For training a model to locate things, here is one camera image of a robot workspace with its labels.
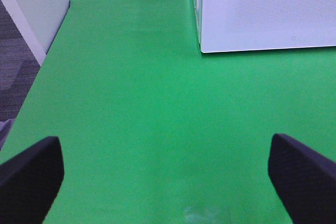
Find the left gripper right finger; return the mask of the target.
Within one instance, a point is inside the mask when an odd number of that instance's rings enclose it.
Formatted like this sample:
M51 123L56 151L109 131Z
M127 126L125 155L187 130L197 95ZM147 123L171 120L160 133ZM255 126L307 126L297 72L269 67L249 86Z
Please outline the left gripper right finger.
M335 223L335 162L274 134L268 176L293 223Z

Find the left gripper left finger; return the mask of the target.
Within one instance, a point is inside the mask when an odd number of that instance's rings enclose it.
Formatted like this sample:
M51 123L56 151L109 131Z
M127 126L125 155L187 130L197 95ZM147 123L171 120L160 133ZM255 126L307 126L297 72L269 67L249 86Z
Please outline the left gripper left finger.
M56 136L38 141L1 164L1 223L43 223L64 174Z

